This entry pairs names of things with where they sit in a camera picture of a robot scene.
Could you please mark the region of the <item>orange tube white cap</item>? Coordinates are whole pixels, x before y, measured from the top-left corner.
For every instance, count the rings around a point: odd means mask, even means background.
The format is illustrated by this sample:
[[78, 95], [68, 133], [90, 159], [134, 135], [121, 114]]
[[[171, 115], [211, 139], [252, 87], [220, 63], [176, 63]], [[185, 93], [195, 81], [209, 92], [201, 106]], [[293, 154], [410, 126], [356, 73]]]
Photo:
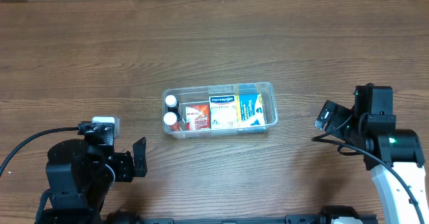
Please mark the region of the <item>orange tube white cap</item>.
[[182, 131], [177, 115], [174, 112], [167, 112], [163, 116], [163, 121], [170, 128], [171, 131]]

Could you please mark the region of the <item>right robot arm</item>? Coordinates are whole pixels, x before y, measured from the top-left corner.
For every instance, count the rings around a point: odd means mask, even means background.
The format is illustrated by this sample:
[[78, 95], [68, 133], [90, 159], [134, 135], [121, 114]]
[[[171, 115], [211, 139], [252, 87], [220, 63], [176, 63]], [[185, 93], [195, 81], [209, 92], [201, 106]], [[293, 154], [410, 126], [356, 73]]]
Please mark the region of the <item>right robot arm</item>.
[[357, 86], [354, 96], [350, 109], [325, 102], [314, 123], [324, 133], [313, 141], [330, 142], [345, 156], [363, 156], [386, 223], [427, 223], [422, 144], [415, 131], [396, 127], [393, 89], [368, 83]]

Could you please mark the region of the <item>red white carton box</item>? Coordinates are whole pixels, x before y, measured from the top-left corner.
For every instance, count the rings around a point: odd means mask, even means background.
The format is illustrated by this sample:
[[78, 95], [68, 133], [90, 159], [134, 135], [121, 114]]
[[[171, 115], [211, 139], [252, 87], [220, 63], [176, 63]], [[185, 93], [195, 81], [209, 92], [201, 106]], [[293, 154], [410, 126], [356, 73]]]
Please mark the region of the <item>red white carton box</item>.
[[209, 104], [189, 105], [185, 107], [186, 129], [188, 131], [210, 129]]

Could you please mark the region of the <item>blue yellow VapoDrops box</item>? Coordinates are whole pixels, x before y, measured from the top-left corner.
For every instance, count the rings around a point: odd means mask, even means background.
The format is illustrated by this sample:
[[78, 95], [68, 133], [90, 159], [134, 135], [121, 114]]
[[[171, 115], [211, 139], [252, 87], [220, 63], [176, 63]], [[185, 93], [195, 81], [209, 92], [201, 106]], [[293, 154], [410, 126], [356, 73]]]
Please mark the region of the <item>blue yellow VapoDrops box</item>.
[[265, 125], [261, 94], [236, 95], [236, 104], [239, 127]]

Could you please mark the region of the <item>white Hansaplast plaster box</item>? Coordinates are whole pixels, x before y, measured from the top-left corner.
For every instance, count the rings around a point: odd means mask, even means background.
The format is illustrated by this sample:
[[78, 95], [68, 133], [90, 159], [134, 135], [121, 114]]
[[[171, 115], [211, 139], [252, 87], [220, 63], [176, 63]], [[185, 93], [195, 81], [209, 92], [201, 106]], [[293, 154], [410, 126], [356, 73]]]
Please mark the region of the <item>white Hansaplast plaster box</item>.
[[209, 97], [209, 107], [213, 129], [232, 129], [238, 126], [235, 95]]

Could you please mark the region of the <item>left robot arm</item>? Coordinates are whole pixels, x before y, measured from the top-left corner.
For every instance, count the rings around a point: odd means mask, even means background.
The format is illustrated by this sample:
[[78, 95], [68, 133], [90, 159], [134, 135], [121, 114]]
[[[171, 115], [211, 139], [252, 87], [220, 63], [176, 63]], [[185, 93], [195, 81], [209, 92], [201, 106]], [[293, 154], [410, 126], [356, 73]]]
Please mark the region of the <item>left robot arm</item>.
[[118, 211], [101, 217], [105, 197], [115, 182], [132, 182], [147, 174], [146, 138], [133, 152], [115, 153], [109, 146], [70, 139], [48, 151], [46, 175], [50, 188], [40, 199], [36, 223], [137, 223], [138, 218]]

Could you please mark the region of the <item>black bottle white cap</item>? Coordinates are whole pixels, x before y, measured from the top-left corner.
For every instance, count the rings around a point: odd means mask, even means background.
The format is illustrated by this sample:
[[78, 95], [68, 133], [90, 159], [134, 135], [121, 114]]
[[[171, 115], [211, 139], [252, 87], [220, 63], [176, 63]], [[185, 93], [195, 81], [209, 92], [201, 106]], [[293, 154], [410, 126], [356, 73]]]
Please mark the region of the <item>black bottle white cap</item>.
[[181, 110], [180, 110], [180, 102], [174, 95], [168, 95], [165, 98], [165, 104], [167, 107], [167, 112], [174, 113], [178, 119], [178, 121], [182, 120]]

